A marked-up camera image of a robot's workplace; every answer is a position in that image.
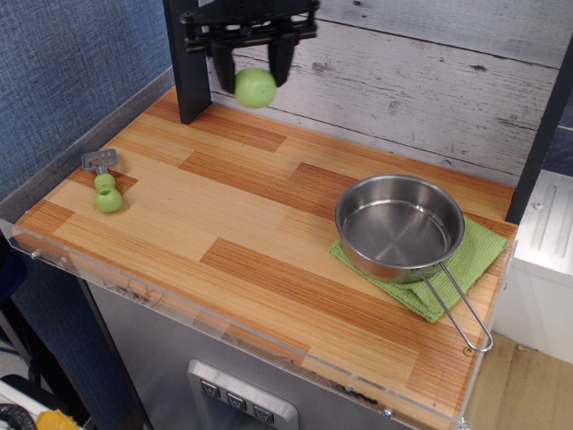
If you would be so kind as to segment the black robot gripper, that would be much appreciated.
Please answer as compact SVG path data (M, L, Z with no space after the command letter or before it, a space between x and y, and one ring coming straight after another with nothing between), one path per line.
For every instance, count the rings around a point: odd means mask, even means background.
M269 70L277 87L287 82L299 41L316 36L319 1L211 1L182 13L191 53L212 56L221 89L235 93L238 48L268 46Z

